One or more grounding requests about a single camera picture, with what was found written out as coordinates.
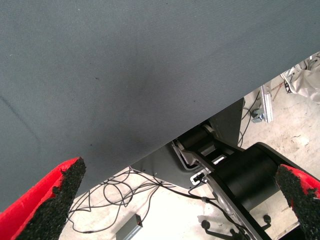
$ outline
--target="black cylinder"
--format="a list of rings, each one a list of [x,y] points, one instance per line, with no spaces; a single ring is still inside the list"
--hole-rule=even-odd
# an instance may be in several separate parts
[[[278,165],[266,153],[252,146],[218,164],[215,174],[250,211],[279,190],[277,169]]]

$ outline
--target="gray fabric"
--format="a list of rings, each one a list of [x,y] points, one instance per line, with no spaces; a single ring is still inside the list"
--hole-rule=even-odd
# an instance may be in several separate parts
[[[296,64],[280,75],[292,93],[320,104],[320,52]]]
[[[83,192],[320,49],[319,3],[0,8],[0,210],[82,156]]]

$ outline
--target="floor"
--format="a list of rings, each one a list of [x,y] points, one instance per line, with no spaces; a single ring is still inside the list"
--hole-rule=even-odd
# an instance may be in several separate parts
[[[271,81],[272,88],[278,86],[282,80],[276,77]],[[264,142],[275,150],[292,160],[309,173],[320,178],[320,168],[318,158],[320,157],[320,108],[319,106],[300,95],[287,94],[282,86],[278,93],[278,88],[272,92],[272,108],[274,121],[271,123],[251,122],[244,135],[243,148],[248,148],[256,142]],[[257,90],[245,96],[246,106],[250,107],[254,102]],[[243,132],[249,118],[246,117],[241,123]],[[123,175],[117,180],[121,181],[126,176]],[[126,180],[132,187],[137,187],[145,182],[141,176],[131,174]],[[124,193],[129,189],[124,184],[118,187]],[[180,187],[174,188],[177,191],[186,193]],[[114,186],[105,189],[110,201],[120,198],[119,192]],[[148,195],[152,190],[135,195],[127,207],[121,207],[118,218],[114,225],[104,231],[97,233],[78,233],[72,229],[69,221],[60,240],[113,240],[115,233],[123,224],[135,213],[144,217],[148,209]],[[194,194],[199,196],[212,196],[206,185],[194,190]],[[102,187],[91,193],[91,206],[106,204],[103,197]],[[92,231],[103,229],[115,220],[117,206],[107,206],[103,208],[93,208],[91,212],[78,211],[72,216],[75,222],[74,228],[78,231]],[[263,215],[269,214],[272,222],[267,233],[272,239],[278,239],[286,231],[292,229],[297,224],[297,218],[288,207],[281,192],[276,193],[265,202],[254,208],[250,212],[255,219],[263,225]],[[143,228],[133,239],[144,240],[212,240],[212,236],[205,234],[201,228],[201,221],[208,220],[211,223],[211,230],[227,234],[233,226],[226,221],[223,215],[214,207],[203,203],[197,199],[189,199],[177,195],[165,188],[159,188],[152,197],[150,210],[143,222]]]

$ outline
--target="red foam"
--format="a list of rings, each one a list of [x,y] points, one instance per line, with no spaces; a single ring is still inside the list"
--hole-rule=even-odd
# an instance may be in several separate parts
[[[315,196],[320,199],[320,182],[314,179],[312,176],[308,175],[304,171],[296,169],[292,166],[288,166],[285,164],[281,164],[282,167],[290,170],[294,175],[296,175],[300,179],[300,185],[304,192],[304,194],[308,194],[309,189],[316,189]]]
[[[38,207],[54,197],[53,187],[61,187],[63,175],[79,157],[67,160],[49,172],[35,186],[0,214],[2,240],[14,240],[32,219]]]

